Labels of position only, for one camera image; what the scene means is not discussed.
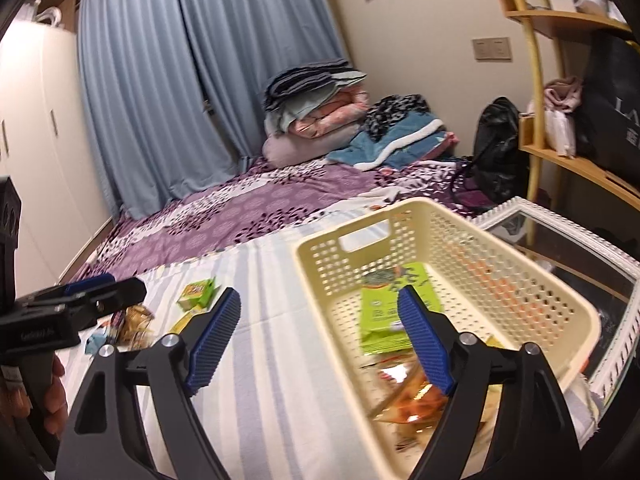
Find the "person's left hand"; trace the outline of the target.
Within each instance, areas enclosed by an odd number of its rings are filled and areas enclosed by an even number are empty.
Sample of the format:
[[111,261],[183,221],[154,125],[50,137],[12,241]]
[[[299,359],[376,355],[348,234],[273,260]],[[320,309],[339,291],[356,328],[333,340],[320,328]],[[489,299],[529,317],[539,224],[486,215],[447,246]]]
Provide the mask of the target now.
[[[62,383],[64,375],[65,367],[55,354],[52,361],[52,382],[43,397],[43,427],[57,438],[62,436],[68,419],[66,391]],[[1,418],[12,427],[15,419],[26,418],[31,409],[32,404],[25,390],[11,390],[4,379],[1,379]]]

